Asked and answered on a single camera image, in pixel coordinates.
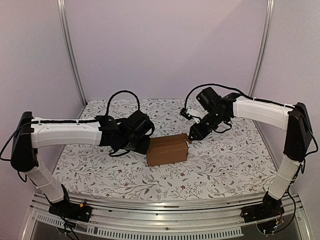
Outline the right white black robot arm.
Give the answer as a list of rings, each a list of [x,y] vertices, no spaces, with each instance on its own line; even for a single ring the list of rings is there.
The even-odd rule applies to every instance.
[[[211,132],[216,132],[221,123],[229,126],[232,118],[253,120],[286,132],[282,162],[258,208],[262,218],[269,218],[278,210],[283,195],[298,174],[305,172],[306,157],[317,152],[308,150],[316,139],[306,105],[302,102],[287,104],[251,97],[228,86],[225,89],[231,93],[222,97],[213,89],[215,86],[214,83],[200,85],[202,91],[196,96],[206,111],[205,115],[188,108],[187,102],[180,111],[186,119],[195,121],[189,130],[191,141],[205,139]]]

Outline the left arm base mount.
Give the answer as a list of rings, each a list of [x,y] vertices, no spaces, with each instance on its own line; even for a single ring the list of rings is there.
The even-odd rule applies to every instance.
[[[48,212],[64,219],[88,223],[91,218],[92,210],[92,207],[87,205],[86,199],[82,200],[80,203],[73,203],[63,199],[56,203],[50,203]]]

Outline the brown cardboard box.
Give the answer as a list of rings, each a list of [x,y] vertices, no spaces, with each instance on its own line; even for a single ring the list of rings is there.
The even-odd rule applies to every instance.
[[[146,154],[149,167],[185,162],[188,158],[189,136],[186,133],[153,137]]]

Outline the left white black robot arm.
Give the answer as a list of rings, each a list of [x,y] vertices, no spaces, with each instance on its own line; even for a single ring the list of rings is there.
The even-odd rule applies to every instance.
[[[111,157],[130,152],[146,155],[154,131],[154,124],[140,110],[120,119],[109,115],[87,119],[44,119],[33,117],[32,112],[26,111],[1,152],[11,143],[11,156],[7,161],[12,168],[32,180],[63,217],[70,217],[75,210],[69,202],[68,192],[38,159],[38,150],[48,146],[79,144],[110,147]]]

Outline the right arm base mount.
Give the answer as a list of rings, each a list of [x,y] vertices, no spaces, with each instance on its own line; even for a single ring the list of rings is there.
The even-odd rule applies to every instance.
[[[282,201],[267,201],[243,207],[240,216],[245,223],[256,222],[257,229],[264,235],[273,234],[284,222]]]

